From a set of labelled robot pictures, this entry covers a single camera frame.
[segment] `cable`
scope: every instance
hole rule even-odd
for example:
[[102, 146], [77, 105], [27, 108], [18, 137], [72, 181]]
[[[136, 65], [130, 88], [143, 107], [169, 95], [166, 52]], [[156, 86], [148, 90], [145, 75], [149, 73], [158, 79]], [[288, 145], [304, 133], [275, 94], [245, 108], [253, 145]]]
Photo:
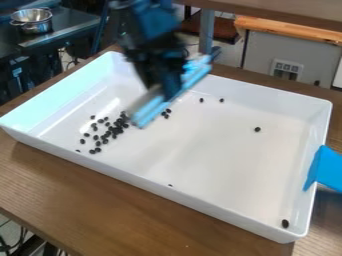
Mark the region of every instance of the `cable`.
[[70, 66], [70, 64], [72, 64], [72, 63], [73, 63], [73, 64], [75, 64], [75, 63], [74, 63], [74, 61], [72, 60], [72, 61], [70, 61], [70, 62], [67, 64], [67, 66], [66, 66], [66, 68], [65, 68], [65, 69], [66, 69], [66, 70], [68, 70], [68, 69], [69, 69], [69, 66]]
[[0, 236], [0, 252], [5, 252], [6, 256], [10, 256], [9, 245], [6, 244], [5, 240]]

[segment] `metal bowl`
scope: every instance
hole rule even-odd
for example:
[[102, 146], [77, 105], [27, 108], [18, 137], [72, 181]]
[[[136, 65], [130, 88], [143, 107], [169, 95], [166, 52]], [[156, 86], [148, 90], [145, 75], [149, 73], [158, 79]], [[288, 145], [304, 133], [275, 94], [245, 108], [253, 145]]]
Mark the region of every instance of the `metal bowl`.
[[52, 29], [52, 13], [49, 8], [23, 9], [11, 15], [10, 24], [25, 34], [41, 34]]
[[52, 13], [48, 8], [33, 8], [16, 11], [11, 15], [12, 20], [17, 22], [42, 22], [52, 18]]

